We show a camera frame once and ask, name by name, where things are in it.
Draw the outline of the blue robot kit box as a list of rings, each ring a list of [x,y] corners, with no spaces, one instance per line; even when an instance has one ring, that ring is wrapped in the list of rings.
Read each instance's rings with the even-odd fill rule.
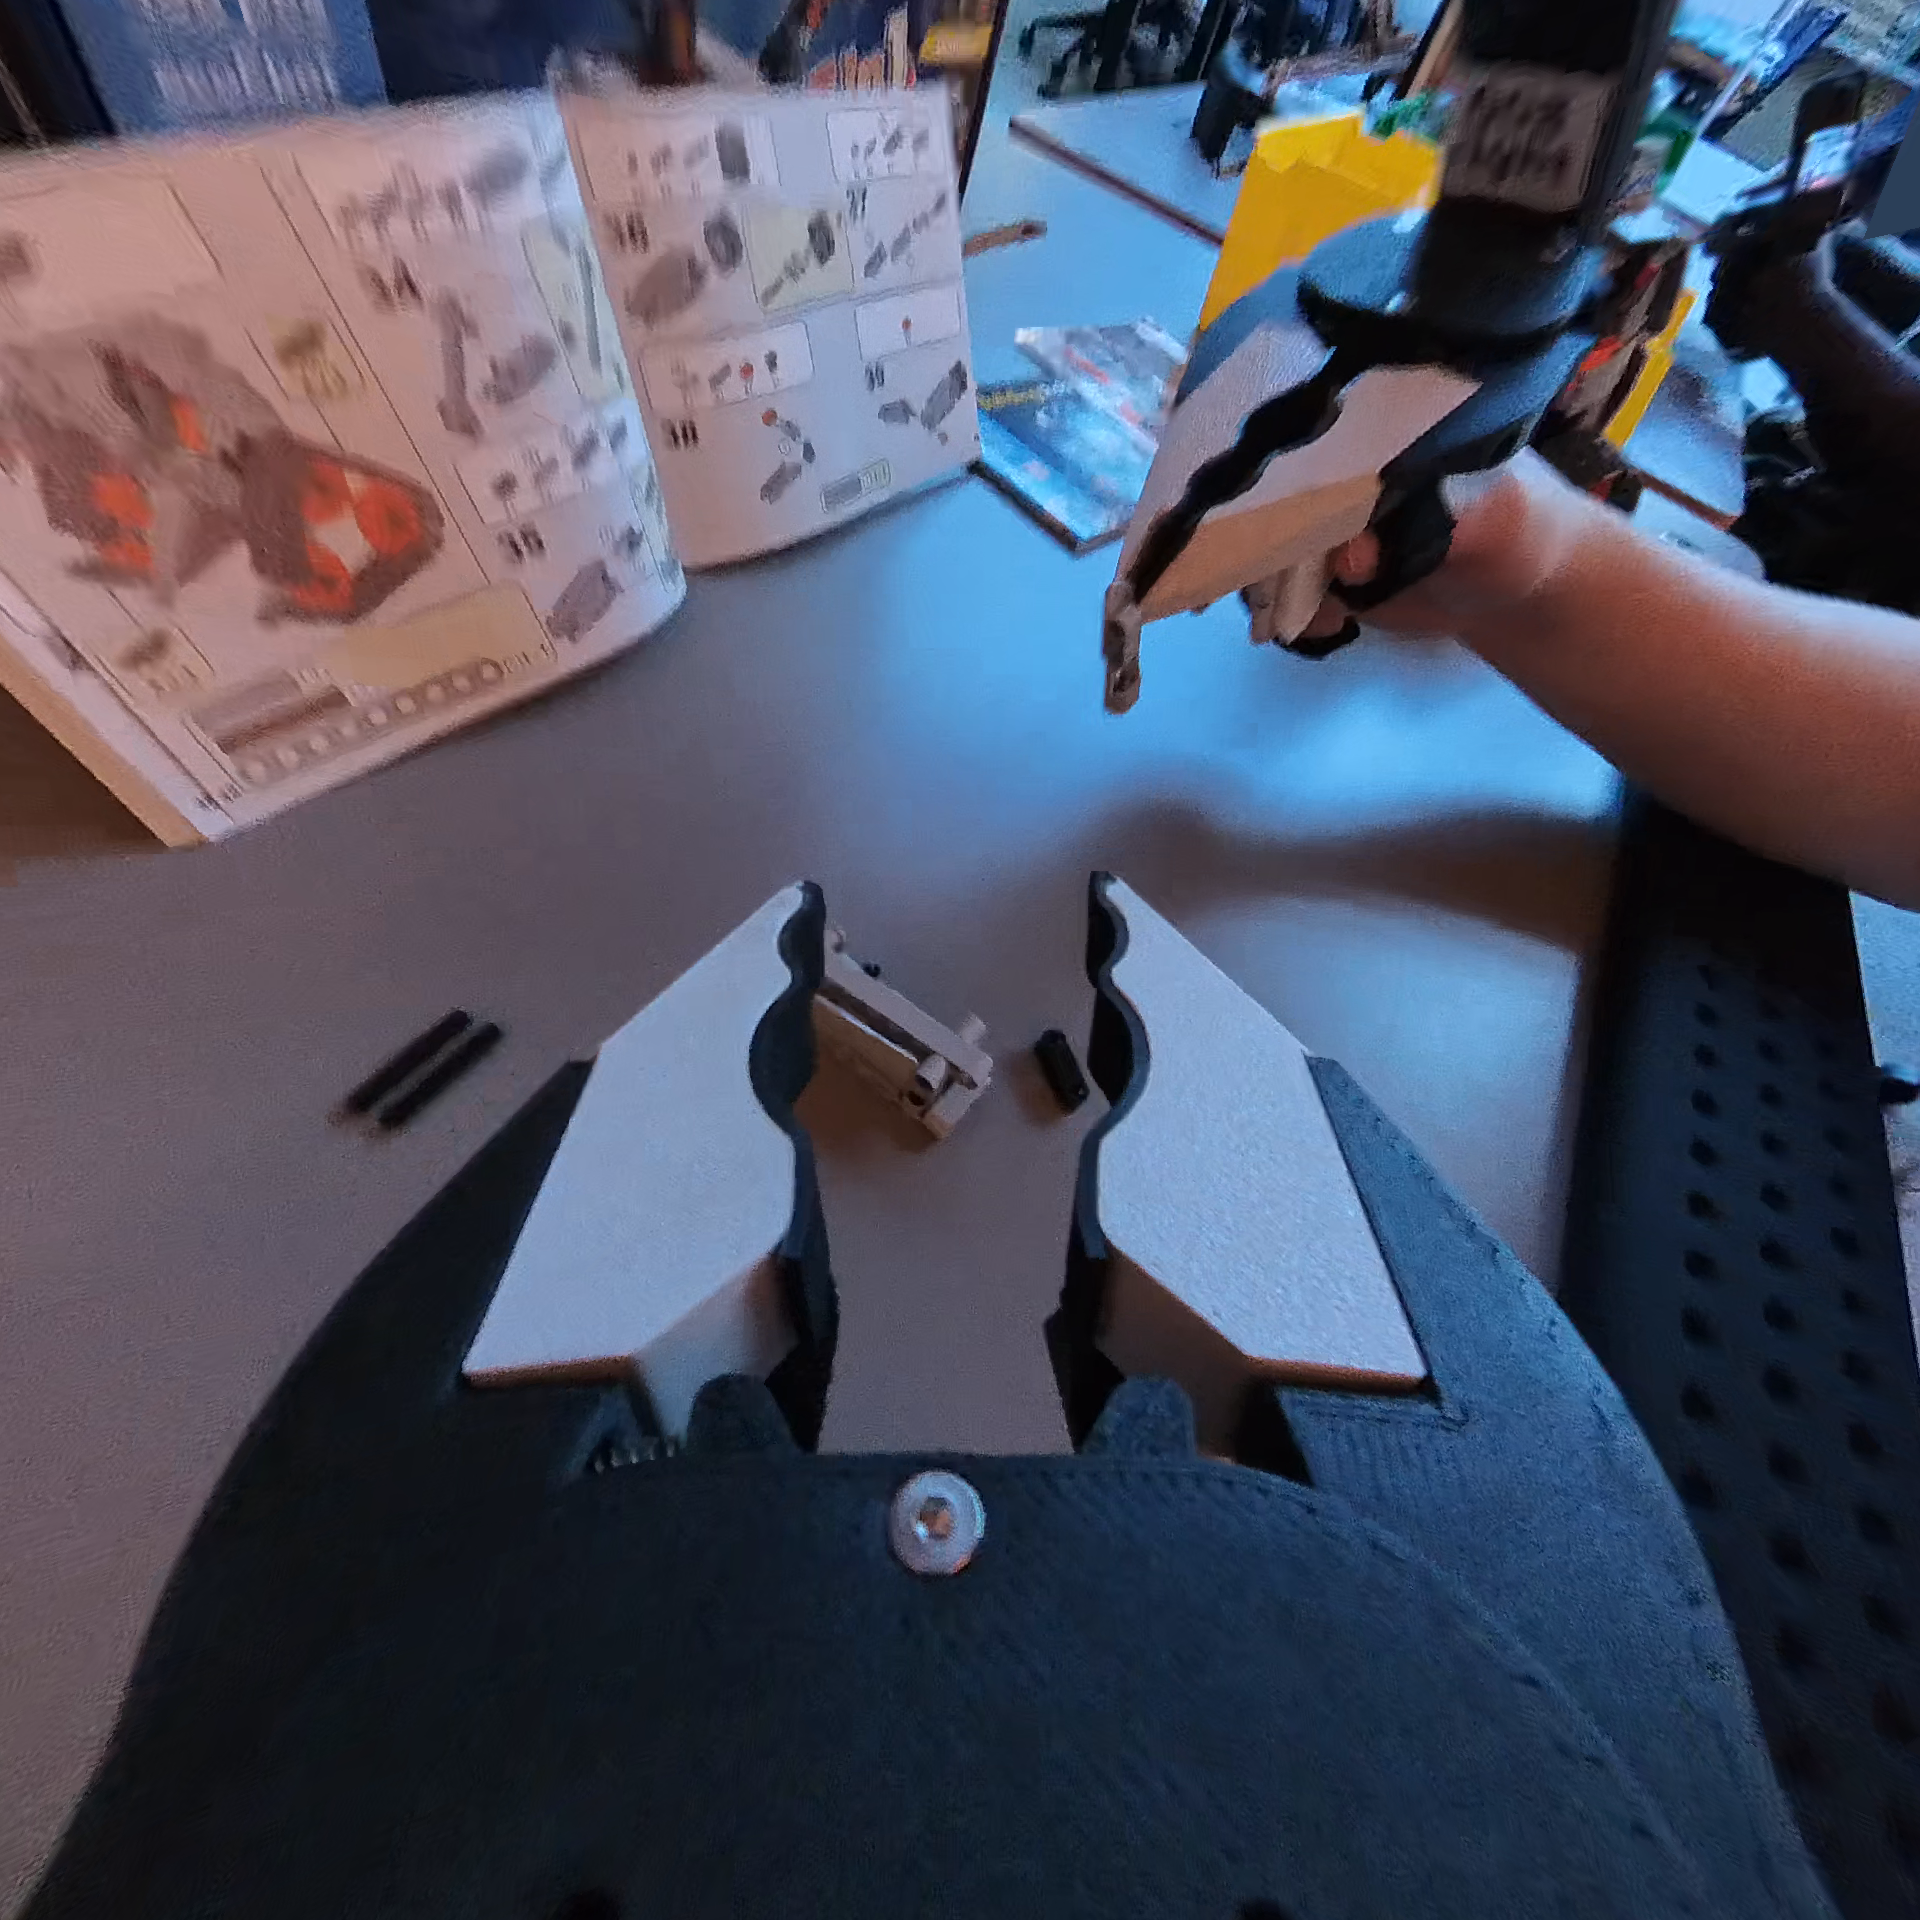
[[[807,88],[957,87],[1005,3],[60,3],[123,131],[537,88],[556,54],[643,65],[691,28],[701,75]]]

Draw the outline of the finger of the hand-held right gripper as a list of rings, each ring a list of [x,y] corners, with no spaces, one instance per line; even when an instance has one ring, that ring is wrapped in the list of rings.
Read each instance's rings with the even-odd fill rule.
[[[1296,306],[1226,306],[1196,333],[1120,541],[1107,614],[1157,625],[1280,568],[1283,534],[1230,522],[1339,418],[1342,359]]]
[[[1283,534],[1280,568],[1303,565],[1362,529],[1380,468],[1476,392],[1445,367],[1371,367],[1345,383],[1325,435],[1276,464],[1252,507],[1230,525]]]

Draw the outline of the person's right hand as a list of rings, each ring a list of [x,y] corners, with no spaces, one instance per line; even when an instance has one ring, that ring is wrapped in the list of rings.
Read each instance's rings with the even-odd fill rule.
[[[1442,507],[1451,517],[1442,565],[1353,618],[1390,639],[1451,639],[1491,668],[1589,614],[1639,534],[1534,449],[1445,480]]]

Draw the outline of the black office chair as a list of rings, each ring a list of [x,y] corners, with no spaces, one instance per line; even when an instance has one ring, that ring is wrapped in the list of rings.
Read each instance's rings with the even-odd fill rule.
[[[1741,434],[1732,534],[1772,585],[1917,614],[1917,256],[1861,224],[1914,107],[1863,119],[1840,65],[1793,110],[1787,163],[1705,232],[1708,329],[1798,414]]]

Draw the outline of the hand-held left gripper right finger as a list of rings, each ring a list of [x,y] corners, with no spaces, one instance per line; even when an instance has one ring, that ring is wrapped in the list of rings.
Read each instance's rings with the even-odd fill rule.
[[[1427,1355],[1305,1044],[1131,883],[1088,889],[1101,1096],[1043,1321],[1074,1450],[1168,1380],[1212,1456],[1284,1450],[1283,1392],[1405,1400]]]

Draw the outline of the white instruction booklet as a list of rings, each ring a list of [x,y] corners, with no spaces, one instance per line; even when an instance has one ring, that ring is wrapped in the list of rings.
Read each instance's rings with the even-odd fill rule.
[[[205,845],[979,458],[947,97],[544,88],[4,160],[4,691]]]

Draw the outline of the black axle rod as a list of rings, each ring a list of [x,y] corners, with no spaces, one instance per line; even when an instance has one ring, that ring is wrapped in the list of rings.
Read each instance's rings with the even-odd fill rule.
[[[452,1009],[442,1018],[429,1020],[418,1033],[405,1037],[387,1062],[370,1066],[370,1073],[339,1096],[333,1117],[339,1125],[373,1117],[384,1103],[405,1091],[429,1064],[435,1064],[439,1054],[463,1042],[470,1027],[472,1013],[466,1009]]]
[[[375,1134],[395,1134],[422,1117],[442,1094],[466,1080],[506,1037],[495,1020],[470,1020],[457,1033],[445,1033],[416,1066],[405,1066],[395,1091],[373,1100],[370,1126]]]

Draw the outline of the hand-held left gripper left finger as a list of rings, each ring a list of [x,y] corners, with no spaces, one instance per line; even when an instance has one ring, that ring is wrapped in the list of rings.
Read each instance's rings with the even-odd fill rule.
[[[622,1384],[683,1442],[712,1379],[755,1379],[816,1446],[837,1355],[816,1066],[824,891],[789,883],[611,1032],[466,1349],[463,1379]]]

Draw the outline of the grey brick assembly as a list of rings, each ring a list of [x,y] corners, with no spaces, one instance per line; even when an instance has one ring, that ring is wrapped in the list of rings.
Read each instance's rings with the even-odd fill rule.
[[[872,962],[854,957],[838,924],[824,930],[813,1037],[826,1059],[876,1087],[932,1140],[947,1140],[992,1091],[986,1020],[968,1013],[951,1027],[932,1018]]]

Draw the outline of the yellow plastic bin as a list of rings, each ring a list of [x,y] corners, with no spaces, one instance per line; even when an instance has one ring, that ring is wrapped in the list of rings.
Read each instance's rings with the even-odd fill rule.
[[[1298,264],[1325,237],[1373,217],[1424,210],[1437,196],[1442,144],[1405,116],[1367,126],[1362,110],[1266,123],[1240,173],[1240,196],[1219,245],[1200,326],[1280,269]],[[1609,237],[1624,306],[1586,346],[1550,406],[1558,427],[1592,429],[1624,446],[1699,299],[1687,291],[1693,245],[1642,235],[1623,220]]]

